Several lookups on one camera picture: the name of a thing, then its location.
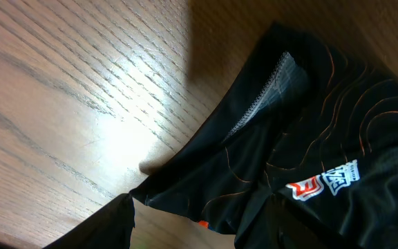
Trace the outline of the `black orange-patterned jersey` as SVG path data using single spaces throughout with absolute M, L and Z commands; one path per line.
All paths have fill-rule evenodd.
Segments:
M 131 193 L 237 248 L 398 248 L 398 80 L 274 24 Z

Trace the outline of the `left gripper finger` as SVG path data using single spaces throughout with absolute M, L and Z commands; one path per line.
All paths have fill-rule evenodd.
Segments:
M 47 248 L 129 249 L 134 216 L 131 195 L 121 194 Z

